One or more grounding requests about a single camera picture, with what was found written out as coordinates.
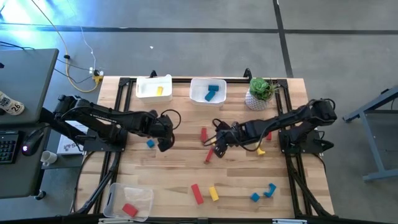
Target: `white paper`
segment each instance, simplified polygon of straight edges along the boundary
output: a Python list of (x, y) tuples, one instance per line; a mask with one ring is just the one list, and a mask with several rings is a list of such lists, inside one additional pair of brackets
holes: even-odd
[[(80, 124), (77, 121), (67, 121), (68, 124), (72, 125), (73, 127), (79, 129), (80, 131), (83, 131), (85, 134), (87, 134), (88, 128), (82, 124)], [(82, 154), (82, 152), (79, 151), (79, 148), (77, 148), (76, 144), (67, 138), (64, 135), (61, 135), (60, 143), (58, 145), (57, 149), (57, 154), (60, 155), (70, 155), (70, 154)]]

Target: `wooden table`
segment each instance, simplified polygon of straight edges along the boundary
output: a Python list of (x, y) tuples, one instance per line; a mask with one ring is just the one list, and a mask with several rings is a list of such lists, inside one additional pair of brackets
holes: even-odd
[[(105, 77), (98, 104), (113, 108), (120, 77)], [(287, 79), (293, 109), (308, 102), (304, 80)], [(271, 141), (263, 141), (264, 156), (230, 147), (222, 159), (215, 155), (204, 164), (209, 148), (200, 142), (201, 128), (215, 134), (211, 124), (219, 118), (231, 124), (250, 119), (268, 119), (277, 115), (275, 100), (268, 109), (252, 111), (244, 103), (248, 84), (228, 84), (227, 99), (220, 108), (194, 106), (189, 98), (189, 83), (173, 84), (173, 100), (167, 103), (143, 104), (133, 87), (130, 110), (162, 111), (173, 108), (180, 112), (182, 123), (174, 131), (176, 142), (166, 152), (149, 149), (146, 138), (130, 134), (122, 153), (117, 182), (154, 189), (151, 217), (218, 217), (218, 218), (292, 218), (294, 217), (286, 161), (280, 152), (277, 131)], [(177, 115), (168, 113), (173, 123)], [(78, 186), (77, 207), (80, 208), (98, 185), (104, 153), (96, 152), (87, 161)], [(333, 213), (328, 184), (322, 163), (311, 154), (303, 154), (308, 188), (326, 211)], [(269, 183), (277, 189), (272, 198), (264, 196), (258, 202), (249, 197), (257, 192), (263, 195)], [(191, 185), (198, 184), (205, 203), (197, 205)], [(215, 186), (220, 199), (213, 202), (209, 187)], [(297, 187), (300, 208), (304, 212), (302, 193)]]

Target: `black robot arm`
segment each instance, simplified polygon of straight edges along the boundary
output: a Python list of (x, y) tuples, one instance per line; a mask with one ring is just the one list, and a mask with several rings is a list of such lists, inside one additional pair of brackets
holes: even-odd
[(317, 126), (331, 125), (335, 122), (337, 116), (334, 107), (333, 101), (320, 99), (311, 100), (296, 110), (267, 120), (256, 119), (241, 124), (234, 122), (229, 126), (219, 119), (214, 119), (213, 124), (216, 126), (214, 152), (221, 158), (228, 146), (241, 146), (248, 151), (255, 151), (259, 146), (255, 149), (248, 149), (245, 146), (259, 142), (271, 131), (302, 122), (300, 126), (293, 127), (285, 133), (289, 143), (297, 143)]
[[(98, 133), (102, 141), (112, 144), (122, 138), (121, 130), (141, 137), (158, 139), (158, 147), (164, 152), (174, 144), (173, 123), (167, 115), (158, 116), (157, 112), (128, 111), (120, 112), (111, 108), (90, 103), (78, 96), (62, 95), (54, 111), (55, 119), (64, 122), (78, 121)], [(76, 136), (78, 140), (91, 136)]]

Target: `concrete floor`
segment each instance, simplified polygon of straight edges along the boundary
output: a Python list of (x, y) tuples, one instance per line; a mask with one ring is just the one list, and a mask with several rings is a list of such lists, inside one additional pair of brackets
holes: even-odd
[[(117, 4), (105, 0), (69, 1), (77, 19), (66, 0), (39, 1), (39, 6), (56, 25), (65, 26), (277, 28), (272, 0), (124, 0)], [(285, 29), (398, 28), (396, 1), (279, 0), (279, 4)], [(48, 25), (28, 0), (8, 1), (1, 15), (0, 22)], [(93, 59), (81, 33), (62, 35), (73, 63), (92, 67)], [(249, 67), (254, 76), (286, 77), (278, 34), (86, 32), (85, 36), (94, 49), (97, 67), (104, 69), (105, 75), (149, 75), (154, 69), (159, 75), (240, 77)], [(342, 117), (397, 84), (397, 37), (287, 34), (286, 40), (294, 77), (305, 79), (309, 98), (334, 99), (336, 112)], [(59, 58), (65, 53), (55, 32), (7, 30), (2, 26), (0, 40), (34, 48), (58, 48)], [(61, 63), (56, 67), (65, 70)], [(72, 68), (71, 75), (82, 80), (88, 74)], [(79, 86), (89, 89), (93, 83), (87, 81)], [(79, 94), (96, 101), (98, 90), (81, 94), (55, 72), (45, 107), (53, 110), (59, 94)], [(344, 218), (396, 222), (398, 179), (367, 184), (362, 181), (362, 176), (376, 171), (376, 166), (360, 121), (345, 124), (339, 119), (321, 129), (326, 131), (325, 139), (335, 143), (325, 153), (335, 213)], [(52, 142), (49, 147), (56, 147), (57, 141)], [(77, 171), (46, 170), (42, 188), (47, 198), (0, 200), (0, 220), (66, 215)]]

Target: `potted plant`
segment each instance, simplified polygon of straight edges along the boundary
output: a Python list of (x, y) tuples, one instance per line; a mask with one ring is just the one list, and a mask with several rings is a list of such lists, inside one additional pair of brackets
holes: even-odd
[(272, 81), (268, 83), (263, 78), (253, 78), (250, 80), (250, 88), (246, 93), (246, 105), (255, 111), (266, 109), (277, 87), (278, 84), (273, 84)]

